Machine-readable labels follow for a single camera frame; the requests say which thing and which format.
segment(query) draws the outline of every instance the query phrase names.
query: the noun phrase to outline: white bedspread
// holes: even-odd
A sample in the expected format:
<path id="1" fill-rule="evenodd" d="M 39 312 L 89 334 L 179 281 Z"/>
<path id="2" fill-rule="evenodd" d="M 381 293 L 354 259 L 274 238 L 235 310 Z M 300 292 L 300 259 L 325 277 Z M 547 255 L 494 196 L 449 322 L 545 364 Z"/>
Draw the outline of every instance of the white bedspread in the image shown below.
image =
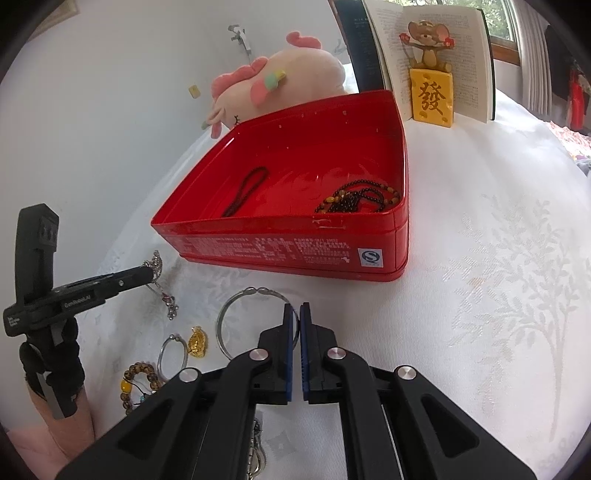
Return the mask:
<path id="1" fill-rule="evenodd" d="M 540 480 L 551 479 L 591 420 L 591 189 L 548 128 L 501 92 L 495 122 L 456 115 L 452 129 L 408 121 L 405 130 L 410 259 L 399 280 L 383 284 L 179 258 L 149 221 L 213 144 L 199 139 L 136 211 L 102 267 L 133 267 L 158 248 L 178 318 L 169 322 L 147 288 L 79 318 L 98 432 L 124 416 L 119 382 L 128 365 L 155 363 L 169 334 L 188 339 L 192 326 L 202 326 L 209 351 L 189 365 L 225 366 L 213 330 L 221 305 L 245 287 L 267 286 L 295 306 L 309 301 L 314 321 L 371 365 L 414 365 Z M 253 348 L 282 309 L 260 296 L 235 303 L 226 316 L 230 351 Z M 180 357 L 171 344 L 168 376 Z M 337 407 L 305 404 L 297 371 L 293 403 L 259 408 L 268 456 L 260 478 L 345 479 Z"/>

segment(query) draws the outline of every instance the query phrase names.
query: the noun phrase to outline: chinese character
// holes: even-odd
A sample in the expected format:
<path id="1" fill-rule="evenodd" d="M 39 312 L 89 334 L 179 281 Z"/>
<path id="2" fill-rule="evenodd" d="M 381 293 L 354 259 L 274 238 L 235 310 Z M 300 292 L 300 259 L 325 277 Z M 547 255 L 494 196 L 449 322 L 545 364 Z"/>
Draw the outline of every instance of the chinese character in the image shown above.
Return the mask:
<path id="1" fill-rule="evenodd" d="M 443 112 L 439 109 L 439 101 L 445 100 L 446 98 L 440 90 L 441 85 L 438 85 L 437 82 L 423 83 L 421 94 L 419 95 L 419 97 L 421 97 L 421 106 L 423 107 L 423 110 L 436 110 L 443 115 Z"/>

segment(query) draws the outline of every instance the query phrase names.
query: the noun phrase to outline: red tin box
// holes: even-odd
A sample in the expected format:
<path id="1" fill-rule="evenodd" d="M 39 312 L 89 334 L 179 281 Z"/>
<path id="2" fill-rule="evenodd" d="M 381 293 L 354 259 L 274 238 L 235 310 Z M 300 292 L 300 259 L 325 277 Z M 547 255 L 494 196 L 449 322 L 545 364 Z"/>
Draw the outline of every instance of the red tin box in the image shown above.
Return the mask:
<path id="1" fill-rule="evenodd" d="M 221 218 L 244 178 L 269 176 L 234 216 Z M 387 183 L 396 207 L 314 213 L 339 186 Z M 152 220 L 194 262 L 356 280 L 398 278 L 408 259 L 408 171 L 392 93 L 298 105 L 237 125 L 176 188 Z"/>

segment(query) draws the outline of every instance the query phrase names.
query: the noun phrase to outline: tiger eye bead bracelet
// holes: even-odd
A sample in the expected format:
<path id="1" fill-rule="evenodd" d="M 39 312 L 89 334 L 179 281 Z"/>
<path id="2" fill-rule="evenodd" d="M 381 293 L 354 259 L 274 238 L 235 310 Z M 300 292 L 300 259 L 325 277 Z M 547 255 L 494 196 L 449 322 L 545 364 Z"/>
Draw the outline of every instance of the tiger eye bead bracelet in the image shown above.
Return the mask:
<path id="1" fill-rule="evenodd" d="M 145 373 L 148 381 L 150 382 L 150 388 L 152 393 L 157 392 L 163 385 L 162 381 L 158 378 L 158 375 L 154 371 L 154 367 L 145 362 L 137 362 L 131 365 L 123 374 L 123 380 L 121 380 L 121 395 L 120 398 L 123 401 L 123 408 L 125 414 L 129 415 L 134 409 L 131 403 L 131 390 L 133 386 L 136 386 L 142 392 L 139 402 L 143 403 L 147 394 L 143 392 L 137 385 L 133 383 L 133 379 L 137 374 Z"/>

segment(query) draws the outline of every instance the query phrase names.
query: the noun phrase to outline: gold pendant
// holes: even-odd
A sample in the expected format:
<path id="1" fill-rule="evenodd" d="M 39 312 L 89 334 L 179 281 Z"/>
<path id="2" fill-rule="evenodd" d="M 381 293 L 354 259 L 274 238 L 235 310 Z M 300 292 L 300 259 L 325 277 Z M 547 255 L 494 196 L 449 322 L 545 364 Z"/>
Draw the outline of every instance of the gold pendant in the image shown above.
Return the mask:
<path id="1" fill-rule="evenodd" d="M 189 355 L 203 358 L 207 350 L 207 334 L 201 327 L 193 327 L 193 334 L 188 343 Z"/>

